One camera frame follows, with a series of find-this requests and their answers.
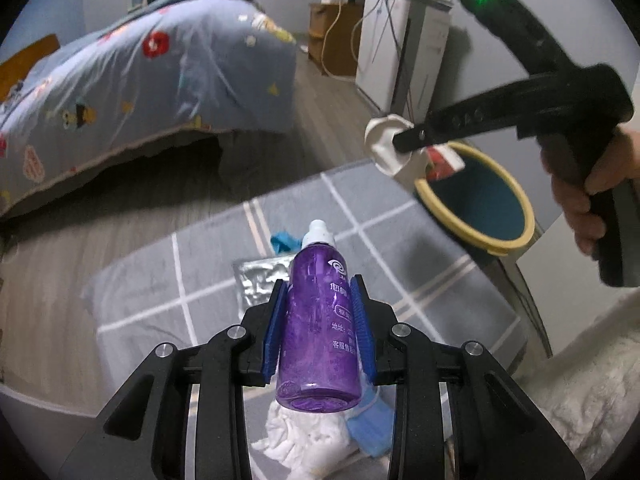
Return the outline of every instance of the white bottle cap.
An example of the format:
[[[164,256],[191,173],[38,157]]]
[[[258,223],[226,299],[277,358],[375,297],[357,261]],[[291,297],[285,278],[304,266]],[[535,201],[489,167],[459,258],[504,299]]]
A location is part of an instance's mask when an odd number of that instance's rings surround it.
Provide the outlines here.
[[[302,248],[304,249],[311,244],[328,244],[335,247],[334,235],[326,228],[326,224],[322,220],[313,220],[309,224],[309,232],[302,238]]]

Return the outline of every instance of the blue bedsheet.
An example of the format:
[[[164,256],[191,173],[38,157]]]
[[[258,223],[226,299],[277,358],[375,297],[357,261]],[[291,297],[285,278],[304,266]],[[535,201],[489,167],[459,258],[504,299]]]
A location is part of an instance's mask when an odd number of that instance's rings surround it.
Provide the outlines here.
[[[191,128],[292,127],[294,40],[245,0],[162,0],[41,60],[0,108],[0,216]]]

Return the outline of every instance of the blue cloth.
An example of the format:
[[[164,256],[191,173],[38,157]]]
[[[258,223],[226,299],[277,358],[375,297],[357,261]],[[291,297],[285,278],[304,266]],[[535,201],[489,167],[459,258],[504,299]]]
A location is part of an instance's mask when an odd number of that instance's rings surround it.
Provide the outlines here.
[[[354,408],[362,412],[347,419],[347,428],[361,452],[367,456],[383,456],[391,449],[394,436],[394,410],[367,385],[362,400]]]
[[[297,253],[302,249],[302,240],[294,238],[286,231],[280,231],[271,237],[271,247],[276,254]]]

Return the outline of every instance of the wooden floor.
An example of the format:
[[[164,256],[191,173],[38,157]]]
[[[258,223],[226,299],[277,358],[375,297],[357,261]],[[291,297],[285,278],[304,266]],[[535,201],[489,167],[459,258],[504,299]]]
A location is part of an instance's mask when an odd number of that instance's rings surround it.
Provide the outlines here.
[[[93,274],[250,197],[365,157],[372,113],[354,85],[322,77],[302,53],[295,85],[294,131],[274,139],[260,177],[225,185],[218,142],[205,139],[105,170],[62,199],[0,224],[0,233],[18,241],[17,253],[0,264],[0,367],[7,385],[95,413],[106,399],[95,327],[79,299]]]

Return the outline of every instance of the red item in trash can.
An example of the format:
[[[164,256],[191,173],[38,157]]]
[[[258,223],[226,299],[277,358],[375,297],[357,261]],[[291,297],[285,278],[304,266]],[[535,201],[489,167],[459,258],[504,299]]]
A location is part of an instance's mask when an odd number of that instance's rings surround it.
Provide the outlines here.
[[[426,168],[426,179],[429,182],[442,180],[465,169],[462,158],[446,144],[437,144],[427,148],[430,163]]]

